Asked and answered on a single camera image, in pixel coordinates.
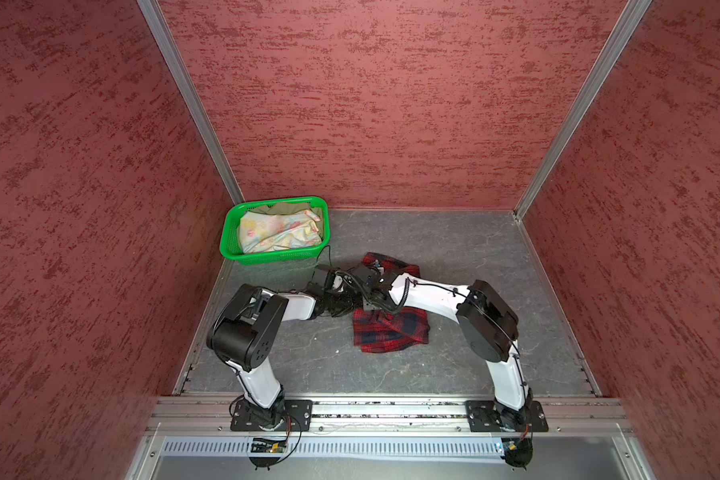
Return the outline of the red plaid skirt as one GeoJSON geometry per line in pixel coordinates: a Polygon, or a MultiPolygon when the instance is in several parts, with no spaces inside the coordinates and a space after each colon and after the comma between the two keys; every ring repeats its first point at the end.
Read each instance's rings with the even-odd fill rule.
{"type": "Polygon", "coordinates": [[[361,296],[355,297],[353,306],[354,345],[362,352],[389,353],[429,343],[430,325],[424,310],[406,307],[395,315],[365,310],[361,296]]]}

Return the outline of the pastel floral skirt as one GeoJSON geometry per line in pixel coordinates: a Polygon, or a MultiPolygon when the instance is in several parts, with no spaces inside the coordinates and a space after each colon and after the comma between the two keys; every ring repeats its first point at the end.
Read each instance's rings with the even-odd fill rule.
{"type": "Polygon", "coordinates": [[[310,209],[292,214],[246,213],[237,229],[244,254],[269,253],[318,246],[325,222],[310,209]]]}

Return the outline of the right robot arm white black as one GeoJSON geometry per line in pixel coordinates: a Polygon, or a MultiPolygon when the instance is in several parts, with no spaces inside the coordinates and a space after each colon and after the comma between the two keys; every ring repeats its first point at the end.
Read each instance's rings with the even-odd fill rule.
{"type": "Polygon", "coordinates": [[[386,313],[415,308],[457,323],[470,350],[488,366],[494,387],[489,421],[508,432],[530,429],[532,392],[520,363],[518,316],[487,282],[450,285],[362,265],[345,280],[386,313]]]}

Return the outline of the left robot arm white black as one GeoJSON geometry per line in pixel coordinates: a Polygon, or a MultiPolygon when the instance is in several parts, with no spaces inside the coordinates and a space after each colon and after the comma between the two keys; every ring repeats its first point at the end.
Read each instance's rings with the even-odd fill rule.
{"type": "Polygon", "coordinates": [[[234,372],[243,388],[243,397],[230,408],[232,427],[249,424],[273,431],[288,426],[284,387],[269,361],[283,323],[341,317],[362,306],[358,293],[321,290],[314,283],[305,292],[242,285],[206,337],[207,348],[234,372]]]}

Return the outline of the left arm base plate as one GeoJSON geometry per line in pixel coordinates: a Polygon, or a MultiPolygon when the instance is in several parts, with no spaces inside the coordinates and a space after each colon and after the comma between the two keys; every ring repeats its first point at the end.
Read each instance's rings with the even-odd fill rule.
{"type": "Polygon", "coordinates": [[[240,400],[230,407],[230,430],[286,432],[308,431],[311,423],[313,402],[311,400],[281,399],[264,409],[248,400],[240,400]]]}

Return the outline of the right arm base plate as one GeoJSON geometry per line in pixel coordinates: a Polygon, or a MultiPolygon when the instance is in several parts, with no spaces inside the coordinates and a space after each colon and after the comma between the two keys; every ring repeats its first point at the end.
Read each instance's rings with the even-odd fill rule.
{"type": "Polygon", "coordinates": [[[535,400],[519,410],[482,400],[468,400],[465,408],[471,432],[530,434],[549,431],[542,404],[535,400]]]}

